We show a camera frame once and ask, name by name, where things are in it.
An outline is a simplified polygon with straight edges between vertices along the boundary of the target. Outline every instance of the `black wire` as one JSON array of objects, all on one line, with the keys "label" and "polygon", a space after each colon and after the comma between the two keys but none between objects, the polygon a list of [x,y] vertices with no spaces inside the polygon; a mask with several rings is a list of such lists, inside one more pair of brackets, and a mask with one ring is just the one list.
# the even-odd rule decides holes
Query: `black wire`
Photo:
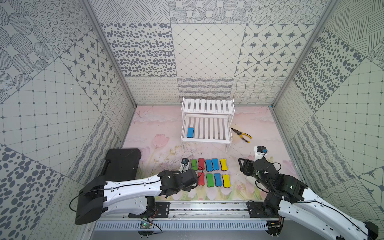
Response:
[{"label": "black wire", "polygon": [[276,171],[280,171],[280,169],[281,169],[281,164],[280,164],[279,162],[273,162],[272,164],[275,164],[275,163],[277,163],[277,164],[279,164],[279,165],[280,165],[280,168],[279,168],[279,170],[276,170]]},{"label": "black wire", "polygon": [[192,166],[192,167],[197,167],[197,168],[201,168],[201,172],[200,172],[200,175],[197,177],[197,178],[199,178],[201,175],[203,175],[203,170],[204,170],[204,168],[202,167],[202,166],[198,166],[198,165],[196,165],[196,166]]},{"label": "black wire", "polygon": [[148,219],[145,220],[144,218],[139,217],[139,216],[137,216],[137,217],[138,217],[138,218],[141,218],[142,220],[144,220],[144,221],[146,221],[146,222],[149,222],[150,224],[152,224],[152,225],[154,225],[154,226],[156,226],[156,227],[158,227],[158,229],[160,229],[160,231],[161,231],[161,232],[157,232],[157,233],[151,233],[151,234],[148,234],[148,235],[155,235],[155,234],[163,233],[163,230],[161,230],[161,228],[160,228],[159,226],[157,226],[156,224],[154,224],[153,222],[150,222]]},{"label": "black wire", "polygon": [[[152,184],[152,183],[155,183],[155,182],[146,182],[146,183],[127,184],[127,185],[118,186],[118,187],[116,187],[116,188],[114,188],[114,189],[119,189],[120,187],[127,187],[127,186],[135,186],[135,185]],[[90,193],[90,192],[97,192],[97,191],[100,191],[100,190],[112,190],[112,188],[96,189],[96,190],[90,190],[90,191],[88,191],[88,192],[84,192],[84,193],[81,193],[81,194],[79,194],[79,195],[75,196],[74,198],[72,198],[72,200],[70,201],[70,205],[69,205],[70,209],[71,209],[72,211],[76,212],[76,210],[74,210],[74,209],[72,209],[72,208],[71,208],[71,204],[72,204],[72,202],[73,202],[73,201],[74,201],[76,198],[80,197],[81,195],[85,195],[85,194],[87,194],[87,193]]]},{"label": "black wire", "polygon": [[265,193],[269,193],[269,192],[264,191],[264,189],[259,188],[259,186],[257,185],[257,183],[258,183],[258,181],[255,182],[255,185],[256,185],[256,187],[257,187],[258,189],[260,189],[261,191],[263,191],[263,192],[265,192]]},{"label": "black wire", "polygon": [[[197,178],[199,178],[199,177],[202,175],[202,173],[203,173],[203,167],[201,167],[201,166],[194,166],[194,167],[200,167],[200,168],[201,168],[201,173],[200,173],[200,175],[197,177]],[[156,183],[156,182],[160,182],[160,181],[161,181],[161,179],[160,179],[160,180],[157,180],[157,181],[155,181],[155,182],[136,183],[136,184],[126,184],[126,185],[118,186],[118,187],[116,187],[116,188],[114,188],[114,189],[119,189],[120,187],[127,187],[127,186],[152,184],[152,183]],[[81,193],[81,194],[75,196],[75,197],[70,201],[70,204],[69,204],[70,209],[71,209],[72,211],[76,212],[76,210],[74,210],[74,209],[71,208],[71,204],[72,204],[72,202],[73,202],[76,198],[80,197],[81,195],[85,195],[85,194],[87,194],[87,193],[90,193],[90,192],[96,192],[96,191],[100,191],[100,190],[112,190],[112,188],[96,189],[96,190],[91,190],[91,191],[88,191],[88,192]]]},{"label": "black wire", "polygon": [[359,226],[357,226],[355,223],[353,223],[351,220],[349,220],[343,213],[339,212],[338,210],[334,209],[333,207],[330,207],[330,206],[327,206],[319,201],[316,201],[316,200],[313,200],[313,201],[308,201],[308,202],[295,202],[296,204],[307,204],[307,203],[311,203],[311,202],[317,202],[319,204],[321,204],[322,206],[325,206],[327,208],[330,208],[336,212],[338,212],[339,214],[341,214],[343,217],[345,217],[345,219],[347,219],[350,223],[352,223],[352,225],[354,225],[355,227],[357,227],[362,233],[364,233],[367,237],[369,237],[370,239],[372,239],[370,236],[368,236],[368,234],[366,234],[365,232],[363,232]]}]

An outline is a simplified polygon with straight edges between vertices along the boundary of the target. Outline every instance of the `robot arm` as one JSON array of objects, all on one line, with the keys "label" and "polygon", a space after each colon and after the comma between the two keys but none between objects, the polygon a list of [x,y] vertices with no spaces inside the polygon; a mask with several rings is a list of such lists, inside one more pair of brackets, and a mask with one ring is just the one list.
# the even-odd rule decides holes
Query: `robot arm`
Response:
[{"label": "robot arm", "polygon": [[361,222],[341,212],[320,198],[306,184],[285,174],[280,174],[264,155],[267,150],[258,146],[251,161],[239,159],[240,170],[253,176],[255,184],[262,184],[269,192],[263,210],[269,215],[280,215],[296,221],[326,239],[375,240],[378,227],[372,222]]},{"label": "robot arm", "polygon": [[101,215],[135,214],[150,217],[156,212],[155,196],[190,191],[199,179],[193,169],[163,170],[158,175],[125,182],[105,181],[99,176],[79,191],[75,224],[96,221]]}]

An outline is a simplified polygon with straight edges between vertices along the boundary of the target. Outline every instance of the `yellow pliers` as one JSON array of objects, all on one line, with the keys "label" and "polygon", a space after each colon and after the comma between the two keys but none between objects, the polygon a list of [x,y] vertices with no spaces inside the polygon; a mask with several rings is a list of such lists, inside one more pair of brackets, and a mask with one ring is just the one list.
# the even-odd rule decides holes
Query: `yellow pliers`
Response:
[{"label": "yellow pliers", "polygon": [[247,143],[249,143],[249,141],[248,141],[248,140],[245,140],[245,139],[243,138],[243,135],[246,135],[246,136],[248,136],[250,139],[252,139],[252,137],[251,137],[250,135],[246,134],[246,133],[240,132],[240,131],[238,131],[238,130],[236,130],[236,129],[234,129],[234,128],[231,128],[231,129],[232,129],[235,133],[237,133],[237,135],[239,135],[239,136],[241,137],[242,140],[244,140],[244,141],[247,142]]}]

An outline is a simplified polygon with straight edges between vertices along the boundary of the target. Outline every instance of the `mounting plate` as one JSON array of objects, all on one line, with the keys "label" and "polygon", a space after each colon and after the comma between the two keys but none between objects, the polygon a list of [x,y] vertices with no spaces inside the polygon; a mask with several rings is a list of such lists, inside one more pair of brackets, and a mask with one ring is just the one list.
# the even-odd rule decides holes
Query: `mounting plate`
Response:
[{"label": "mounting plate", "polygon": [[263,202],[249,202],[248,203],[248,213],[250,218],[271,218],[271,216],[266,216],[263,212]]}]

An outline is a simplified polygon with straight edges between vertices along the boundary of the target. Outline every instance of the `grid pattern panel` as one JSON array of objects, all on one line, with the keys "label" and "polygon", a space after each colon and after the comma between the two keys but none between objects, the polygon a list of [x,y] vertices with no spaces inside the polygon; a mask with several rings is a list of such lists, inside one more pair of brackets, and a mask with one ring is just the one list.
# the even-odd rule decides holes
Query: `grid pattern panel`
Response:
[{"label": "grid pattern panel", "polygon": [[360,174],[384,166],[383,81],[383,69],[365,59],[316,112]]},{"label": "grid pattern panel", "polygon": [[60,59],[2,104],[3,142],[66,173],[100,112]]},{"label": "grid pattern panel", "polygon": [[172,24],[178,77],[233,77],[241,24]]}]

